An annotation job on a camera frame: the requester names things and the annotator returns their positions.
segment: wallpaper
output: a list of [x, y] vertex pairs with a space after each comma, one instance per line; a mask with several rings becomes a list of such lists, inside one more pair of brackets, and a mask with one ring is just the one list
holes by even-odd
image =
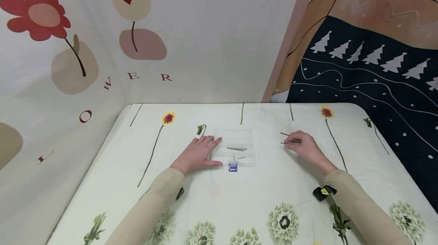
[[0, 243], [47, 242], [123, 107], [259, 102], [294, 1], [0, 0]]

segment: forearm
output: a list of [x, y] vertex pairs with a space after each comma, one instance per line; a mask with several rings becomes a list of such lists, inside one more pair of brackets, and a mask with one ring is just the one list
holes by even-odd
[[175, 201], [183, 179], [184, 175], [173, 168], [161, 172], [105, 244], [144, 245], [158, 223], [161, 213], [164, 213]]
[[351, 218], [358, 231], [372, 245], [411, 245], [392, 219], [368, 196], [352, 175], [335, 170], [325, 177], [337, 190], [337, 206]]

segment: right hand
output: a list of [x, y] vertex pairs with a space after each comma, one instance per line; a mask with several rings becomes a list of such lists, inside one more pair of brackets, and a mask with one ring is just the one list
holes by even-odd
[[213, 151], [221, 141], [222, 138], [218, 138], [214, 141], [213, 136], [201, 136], [199, 139], [194, 138], [170, 167], [187, 175], [204, 167], [222, 166], [222, 162], [220, 161], [210, 161], [207, 159], [211, 151]]
[[[300, 139], [302, 142], [300, 144], [292, 142], [294, 139]], [[316, 144], [315, 139], [308, 133], [301, 130], [295, 131], [284, 140], [284, 143], [289, 150], [296, 152], [306, 161], [317, 165], [325, 175], [338, 169], [326, 158]]]

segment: blue clip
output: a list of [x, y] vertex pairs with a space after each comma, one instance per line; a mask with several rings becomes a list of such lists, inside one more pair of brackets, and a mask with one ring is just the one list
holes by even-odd
[[236, 163], [228, 164], [228, 171], [229, 172], [237, 172], [237, 164]]

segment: black object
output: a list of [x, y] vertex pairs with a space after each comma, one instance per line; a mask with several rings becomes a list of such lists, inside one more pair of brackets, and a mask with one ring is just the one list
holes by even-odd
[[[326, 191], [328, 191], [328, 193], [330, 195], [336, 195], [337, 190], [329, 185], [324, 185], [323, 188], [325, 188]], [[328, 195], [325, 195], [322, 193], [322, 189], [321, 187], [316, 187], [315, 190], [313, 190], [313, 195], [316, 197], [316, 199], [321, 202], [323, 201], [326, 197], [328, 197]]]
[[181, 189], [178, 192], [178, 195], [176, 196], [176, 200], [179, 200], [179, 198], [184, 194], [184, 188], [181, 187]]

